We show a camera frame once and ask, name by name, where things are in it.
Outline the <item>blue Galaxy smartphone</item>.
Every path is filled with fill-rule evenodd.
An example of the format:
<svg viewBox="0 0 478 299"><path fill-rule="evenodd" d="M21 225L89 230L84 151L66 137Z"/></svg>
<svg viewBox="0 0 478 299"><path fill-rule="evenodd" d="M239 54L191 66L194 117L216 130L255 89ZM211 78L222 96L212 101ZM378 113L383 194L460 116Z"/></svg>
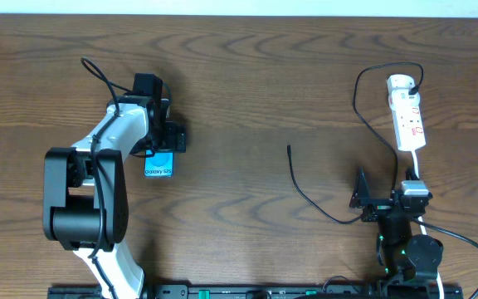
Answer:
<svg viewBox="0 0 478 299"><path fill-rule="evenodd" d="M144 176L168 178L173 176L173 153L156 153L144 159Z"/></svg>

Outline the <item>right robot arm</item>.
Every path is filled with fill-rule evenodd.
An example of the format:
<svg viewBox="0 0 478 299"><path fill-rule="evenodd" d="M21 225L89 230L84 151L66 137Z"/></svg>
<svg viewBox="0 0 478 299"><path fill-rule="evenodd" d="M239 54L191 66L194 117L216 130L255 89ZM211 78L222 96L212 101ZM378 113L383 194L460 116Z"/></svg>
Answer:
<svg viewBox="0 0 478 299"><path fill-rule="evenodd" d="M356 174L351 208L362 210L360 220L378 225L376 242L379 264L386 277L376 283L382 297L429 292L437 279L442 260L442 243L425 234L414 234L411 222L425 213L432 194L411 169L406 171L402 187L388 199L370 195L364 172Z"/></svg>

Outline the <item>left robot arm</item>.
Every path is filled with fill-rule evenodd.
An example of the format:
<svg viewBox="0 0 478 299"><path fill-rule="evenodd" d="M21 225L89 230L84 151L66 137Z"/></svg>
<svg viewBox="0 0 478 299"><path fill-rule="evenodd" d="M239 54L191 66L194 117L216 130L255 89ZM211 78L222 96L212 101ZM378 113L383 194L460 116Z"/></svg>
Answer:
<svg viewBox="0 0 478 299"><path fill-rule="evenodd" d="M96 287L50 287L50 298L153 298L155 287L124 240L129 224L124 162L183 153L186 130L168 118L163 81L138 73L113 95L105 117L82 140L44 160L43 232L85 262Z"/></svg>

